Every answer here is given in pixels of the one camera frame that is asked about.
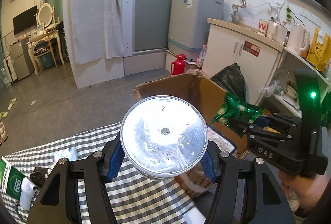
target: checkered tablecloth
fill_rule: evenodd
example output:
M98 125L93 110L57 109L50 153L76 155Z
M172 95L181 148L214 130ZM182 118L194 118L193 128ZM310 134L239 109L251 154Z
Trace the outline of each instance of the checkered tablecloth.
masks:
M53 153L74 146L78 158L83 159L96 150L102 150L106 142L115 139L121 123L81 133L43 146L19 151L5 158L25 175L36 166L53 165ZM84 180L78 181L79 204L83 224L90 223L85 196ZM141 176L131 162L124 158L120 172L112 183L106 184L110 202L118 223L185 223L183 215L194 207L193 201L174 180L152 181ZM18 223L23 222L15 212L15 200L1 192L4 205ZM19 207L22 217L28 212Z

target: human hand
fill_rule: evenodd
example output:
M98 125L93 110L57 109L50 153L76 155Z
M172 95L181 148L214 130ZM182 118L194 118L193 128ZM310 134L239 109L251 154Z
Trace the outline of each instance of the human hand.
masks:
M288 175L280 171L279 178L282 180L280 187L285 196L289 194L290 188L295 190L300 195L301 208L303 209L314 207L328 184L326 174L317 175L315 179L310 179L298 175Z

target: green snack bag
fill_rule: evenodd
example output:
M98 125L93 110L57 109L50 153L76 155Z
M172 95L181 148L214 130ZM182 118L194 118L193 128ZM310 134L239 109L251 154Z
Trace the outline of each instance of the green snack bag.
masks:
M22 192L22 180L25 175L12 166L4 157L0 160L1 188L10 197L19 200Z
M263 110L261 108L248 104L231 92L226 92L223 105L211 122L220 122L229 129L232 129L228 119L234 118L242 120L243 122L253 123L262 114Z

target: wooden chair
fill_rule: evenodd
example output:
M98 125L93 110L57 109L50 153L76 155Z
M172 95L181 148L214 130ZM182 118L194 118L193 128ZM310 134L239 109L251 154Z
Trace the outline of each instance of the wooden chair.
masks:
M40 60L40 57L43 56L43 55L45 55L45 54L47 54L47 53L51 53L52 54L52 58L53 58L54 64L55 64L56 68L58 68L58 65L56 64L56 60L55 60L55 55L54 55L52 43L51 43L51 40L49 39L49 35L50 34L51 34L51 32L45 33L45 34L42 34L42 35L39 35L39 36L36 36L36 37L30 39L30 43L33 43L33 42L37 42L37 41L45 38L46 41L47 41L47 43L48 43L48 45L49 45L49 49L47 49L43 53L38 54L38 55L36 55L34 53L34 59L38 63L38 66L39 66L38 69L41 68L41 71L43 71L43 68L42 68L42 62Z

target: gray floor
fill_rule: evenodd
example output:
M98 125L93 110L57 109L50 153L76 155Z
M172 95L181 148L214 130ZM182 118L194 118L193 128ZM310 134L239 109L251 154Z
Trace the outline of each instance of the gray floor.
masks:
M0 156L119 122L135 103L134 87L167 74L158 69L83 89L77 89L70 64L32 74L0 93L2 112L17 98L2 120L9 136Z

